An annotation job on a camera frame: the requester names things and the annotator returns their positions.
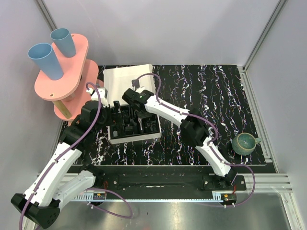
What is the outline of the white clipper kit box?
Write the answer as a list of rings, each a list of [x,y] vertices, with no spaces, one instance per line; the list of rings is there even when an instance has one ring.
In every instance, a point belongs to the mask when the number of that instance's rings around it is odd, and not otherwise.
[[[145,111],[144,103],[155,93],[152,64],[105,69],[104,86],[112,123],[112,145],[161,137],[159,116]]]

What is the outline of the black comb attachment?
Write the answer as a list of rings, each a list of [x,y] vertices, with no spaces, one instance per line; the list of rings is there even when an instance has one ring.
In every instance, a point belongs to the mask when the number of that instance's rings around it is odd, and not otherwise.
[[[132,126],[126,126],[126,127],[124,128],[124,131],[125,131],[125,135],[126,135],[126,136],[133,135],[133,134],[134,134],[134,127],[132,127]]]

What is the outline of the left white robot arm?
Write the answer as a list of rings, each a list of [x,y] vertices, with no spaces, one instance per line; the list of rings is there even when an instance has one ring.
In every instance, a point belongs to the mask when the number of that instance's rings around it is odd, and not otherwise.
[[[106,186],[104,171],[91,164],[81,167],[79,174],[60,186],[60,182],[72,164],[81,156],[86,139],[101,126],[111,124],[111,111],[107,103],[87,101],[81,114],[67,127],[56,150],[35,182],[24,192],[11,198],[12,205],[20,212],[19,228],[23,219],[49,228],[57,219],[61,209],[84,190]]]

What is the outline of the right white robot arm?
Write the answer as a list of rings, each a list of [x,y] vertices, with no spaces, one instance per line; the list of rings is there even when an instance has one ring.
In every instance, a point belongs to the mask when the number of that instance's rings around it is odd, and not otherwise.
[[[207,127],[210,122],[200,117],[197,110],[179,108],[142,89],[129,88],[122,99],[142,115],[155,114],[178,126],[181,141],[202,154],[218,176],[219,187],[228,190],[234,186],[237,172],[214,145]]]

